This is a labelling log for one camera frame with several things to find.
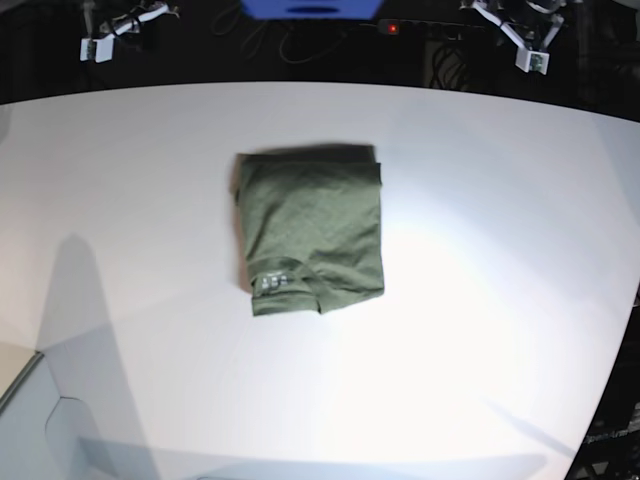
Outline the black power strip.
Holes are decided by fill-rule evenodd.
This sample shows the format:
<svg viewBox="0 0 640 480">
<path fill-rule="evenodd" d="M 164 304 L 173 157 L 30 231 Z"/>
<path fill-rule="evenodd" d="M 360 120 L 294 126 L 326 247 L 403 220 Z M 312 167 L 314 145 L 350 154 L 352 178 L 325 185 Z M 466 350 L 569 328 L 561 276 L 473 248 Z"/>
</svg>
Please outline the black power strip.
<svg viewBox="0 0 640 480">
<path fill-rule="evenodd" d="M 424 20 L 380 19 L 378 31 L 387 36 L 415 36 L 427 41 L 459 42 L 487 33 L 480 25 Z"/>
</svg>

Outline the blue box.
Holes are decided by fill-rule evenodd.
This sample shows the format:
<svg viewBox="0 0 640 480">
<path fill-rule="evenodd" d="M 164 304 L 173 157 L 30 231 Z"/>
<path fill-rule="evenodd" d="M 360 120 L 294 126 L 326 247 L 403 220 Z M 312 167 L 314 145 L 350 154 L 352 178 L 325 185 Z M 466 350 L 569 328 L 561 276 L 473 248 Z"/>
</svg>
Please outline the blue box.
<svg viewBox="0 0 640 480">
<path fill-rule="evenodd" d="M 244 11 L 258 20 L 371 19 L 382 0 L 242 0 Z"/>
</svg>

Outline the olive green t-shirt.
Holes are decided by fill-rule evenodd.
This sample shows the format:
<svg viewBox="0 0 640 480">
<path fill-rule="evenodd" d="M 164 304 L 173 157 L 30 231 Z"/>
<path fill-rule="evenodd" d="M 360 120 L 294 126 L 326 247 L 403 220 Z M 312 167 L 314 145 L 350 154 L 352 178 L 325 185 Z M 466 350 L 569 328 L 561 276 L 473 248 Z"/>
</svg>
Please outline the olive green t-shirt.
<svg viewBox="0 0 640 480">
<path fill-rule="evenodd" d="M 326 314 L 382 296 L 381 188 L 371 145 L 241 156 L 235 202 L 253 314 Z"/>
</svg>

